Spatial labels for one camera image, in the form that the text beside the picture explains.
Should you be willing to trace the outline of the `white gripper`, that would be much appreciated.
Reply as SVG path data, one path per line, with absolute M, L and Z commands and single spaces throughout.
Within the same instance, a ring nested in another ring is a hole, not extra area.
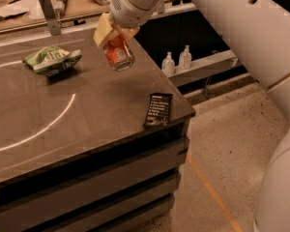
M 139 32 L 139 26 L 148 21 L 154 7 L 155 0 L 110 0 L 111 13 L 101 15 L 94 33 L 97 47 L 103 47 L 119 35 L 114 20 L 120 27 L 127 28 L 124 30 L 125 39 L 132 39 Z

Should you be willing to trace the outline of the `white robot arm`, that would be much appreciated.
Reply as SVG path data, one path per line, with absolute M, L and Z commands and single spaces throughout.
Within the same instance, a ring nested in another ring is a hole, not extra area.
M 98 46 L 145 24 L 159 0 L 109 0 L 94 34 Z M 190 0 L 222 36 L 290 124 L 290 13 L 272 0 Z M 267 166 L 253 232 L 290 232 L 290 128 Z

